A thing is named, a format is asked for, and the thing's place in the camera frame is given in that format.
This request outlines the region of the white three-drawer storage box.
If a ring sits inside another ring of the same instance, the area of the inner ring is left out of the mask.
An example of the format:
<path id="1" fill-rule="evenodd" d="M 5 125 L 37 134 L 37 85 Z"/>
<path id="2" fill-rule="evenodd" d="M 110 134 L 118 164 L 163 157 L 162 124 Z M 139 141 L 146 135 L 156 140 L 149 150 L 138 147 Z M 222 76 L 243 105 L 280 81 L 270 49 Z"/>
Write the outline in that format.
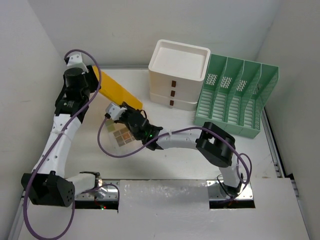
<path id="1" fill-rule="evenodd" d="M 211 56 L 210 49 L 160 39 L 148 65 L 154 103 L 185 111 L 197 107 Z"/>

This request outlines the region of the orange plastic folder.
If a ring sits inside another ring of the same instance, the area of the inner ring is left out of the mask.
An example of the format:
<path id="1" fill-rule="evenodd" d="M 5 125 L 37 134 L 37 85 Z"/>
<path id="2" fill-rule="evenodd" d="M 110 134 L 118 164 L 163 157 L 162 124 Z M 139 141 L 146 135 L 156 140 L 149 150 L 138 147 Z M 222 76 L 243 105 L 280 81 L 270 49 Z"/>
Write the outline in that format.
<path id="1" fill-rule="evenodd" d="M 122 85 L 101 70 L 101 84 L 98 91 L 111 102 L 121 105 L 126 103 L 134 109 L 142 109 L 143 103 L 127 91 Z"/>

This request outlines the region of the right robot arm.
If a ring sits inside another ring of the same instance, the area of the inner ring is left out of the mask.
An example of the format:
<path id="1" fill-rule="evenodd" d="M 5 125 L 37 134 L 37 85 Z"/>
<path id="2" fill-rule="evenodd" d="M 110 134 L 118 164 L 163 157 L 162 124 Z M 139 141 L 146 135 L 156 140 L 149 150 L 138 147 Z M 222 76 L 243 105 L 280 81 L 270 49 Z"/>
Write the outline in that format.
<path id="1" fill-rule="evenodd" d="M 151 151 L 170 148 L 199 151 L 212 165 L 219 168 L 223 177 L 222 190 L 235 198 L 244 184 L 243 176 L 236 167 L 235 138 L 212 122 L 203 127 L 189 127 L 169 132 L 161 126 L 151 124 L 142 109 L 135 109 L 123 102 L 110 103 L 106 114 L 115 123 L 124 124 L 135 140 Z"/>

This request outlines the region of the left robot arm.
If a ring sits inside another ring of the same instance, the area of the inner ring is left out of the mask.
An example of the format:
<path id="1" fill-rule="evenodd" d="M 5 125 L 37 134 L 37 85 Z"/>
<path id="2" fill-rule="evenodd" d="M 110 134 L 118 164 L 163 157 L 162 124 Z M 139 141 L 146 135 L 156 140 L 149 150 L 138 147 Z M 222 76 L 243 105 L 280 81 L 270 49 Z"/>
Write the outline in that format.
<path id="1" fill-rule="evenodd" d="M 90 94 L 97 90 L 97 77 L 91 65 L 86 70 L 71 67 L 64 72 L 45 149 L 32 172 L 21 178 L 33 205 L 69 207 L 76 195 L 95 186 L 94 175 L 89 172 L 66 179 L 65 166 L 73 138 L 89 108 Z"/>

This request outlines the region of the clear sleeve with documents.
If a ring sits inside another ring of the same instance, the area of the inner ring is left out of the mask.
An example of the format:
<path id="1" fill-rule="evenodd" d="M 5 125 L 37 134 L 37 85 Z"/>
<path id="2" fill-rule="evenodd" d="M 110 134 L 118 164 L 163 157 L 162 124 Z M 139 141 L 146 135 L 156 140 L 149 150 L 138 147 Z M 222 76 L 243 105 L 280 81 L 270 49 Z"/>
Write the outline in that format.
<path id="1" fill-rule="evenodd" d="M 108 118 L 102 125 L 100 140 L 108 153 L 117 156 L 129 154 L 143 145 L 140 140 L 135 140 L 124 124 Z"/>

